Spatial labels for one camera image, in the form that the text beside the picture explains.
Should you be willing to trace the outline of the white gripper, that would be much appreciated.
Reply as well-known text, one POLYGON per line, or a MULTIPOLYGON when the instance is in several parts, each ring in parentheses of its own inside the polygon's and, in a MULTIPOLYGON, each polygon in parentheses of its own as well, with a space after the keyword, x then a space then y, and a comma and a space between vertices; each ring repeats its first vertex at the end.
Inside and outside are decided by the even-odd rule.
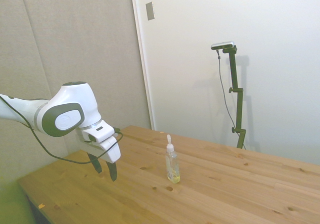
POLYGON ((101 164, 97 158, 99 157, 106 161, 111 180, 116 181, 118 176, 116 161, 121 157, 116 139, 117 134, 114 131, 98 134, 98 132, 92 130, 76 130, 76 133, 80 139, 80 149, 88 152, 90 163, 96 172, 102 172, 101 164))

